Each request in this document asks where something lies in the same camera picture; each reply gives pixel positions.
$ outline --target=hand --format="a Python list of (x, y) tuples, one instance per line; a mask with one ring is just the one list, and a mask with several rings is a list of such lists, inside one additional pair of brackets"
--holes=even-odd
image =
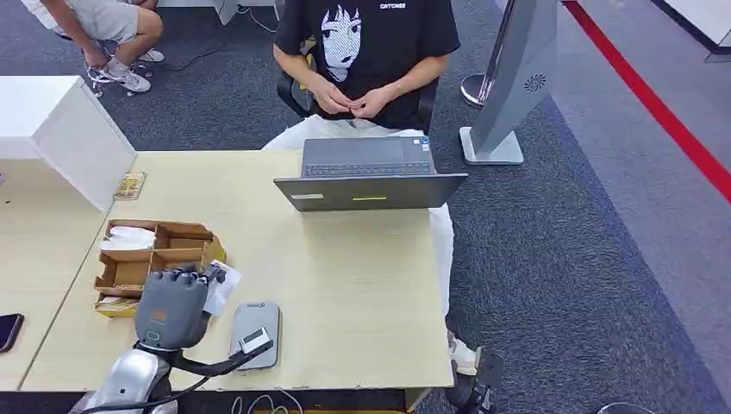
[(86, 58), (86, 62), (89, 63), (89, 66), (93, 67), (94, 69), (101, 69), (107, 65), (107, 57), (104, 55), (104, 52), (99, 50), (98, 47), (92, 47), (89, 50), (84, 50), (84, 57)]
[(308, 89), (315, 95), (315, 100), (320, 105), (320, 108), (330, 115), (339, 112), (349, 112), (351, 108), (355, 107), (353, 101), (343, 95), (337, 86), (331, 84), (323, 77), (320, 77), (316, 82), (309, 85)]
[(357, 118), (371, 119), (394, 100), (396, 96), (388, 87), (374, 89), (366, 93), (361, 99), (355, 100), (355, 108), (351, 110)]

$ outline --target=gray robotic hand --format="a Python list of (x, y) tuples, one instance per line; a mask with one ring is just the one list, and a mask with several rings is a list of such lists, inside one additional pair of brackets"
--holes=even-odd
[(198, 344), (208, 328), (210, 314), (203, 310), (213, 280), (223, 283), (226, 272), (210, 266), (150, 273), (134, 315), (141, 348), (173, 351)]
[[(77, 404), (83, 409), (80, 414), (175, 414), (177, 398), (270, 349), (273, 342), (262, 328), (241, 338), (241, 350), (226, 361), (209, 365), (183, 356), (183, 349), (197, 345), (205, 335), (210, 314), (203, 307), (211, 282), (222, 283), (225, 277), (218, 266), (204, 273), (192, 267), (150, 273), (134, 316), (139, 341), (117, 359), (99, 390)], [(168, 377), (174, 367), (204, 378), (172, 394)]]

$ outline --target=gray power bank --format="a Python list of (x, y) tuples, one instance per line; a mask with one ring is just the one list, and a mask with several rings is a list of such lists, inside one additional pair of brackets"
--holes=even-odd
[(247, 362), (237, 371), (249, 369), (270, 368), (277, 365), (279, 357), (279, 306), (270, 301), (241, 304), (234, 313), (234, 328), (231, 335), (231, 345), (228, 355), (233, 355), (241, 349), (239, 340), (251, 335), (254, 331), (266, 328), (274, 346), (253, 360)]

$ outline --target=shirt logo text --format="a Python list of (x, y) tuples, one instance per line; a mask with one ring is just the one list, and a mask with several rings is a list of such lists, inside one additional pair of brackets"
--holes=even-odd
[(381, 10), (385, 9), (406, 9), (406, 3), (383, 3)]

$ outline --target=white stand base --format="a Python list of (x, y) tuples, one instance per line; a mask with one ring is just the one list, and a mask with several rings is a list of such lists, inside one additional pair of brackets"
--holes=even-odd
[(521, 144), (518, 143), (518, 137), (515, 136), (515, 131), (510, 131), (510, 134), (491, 153), (476, 154), (470, 137), (471, 130), (472, 128), (469, 127), (459, 129), (459, 138), (462, 140), (462, 149), (465, 151), (465, 162), (467, 164), (475, 166), (519, 166), (523, 163), (523, 152), (521, 151)]

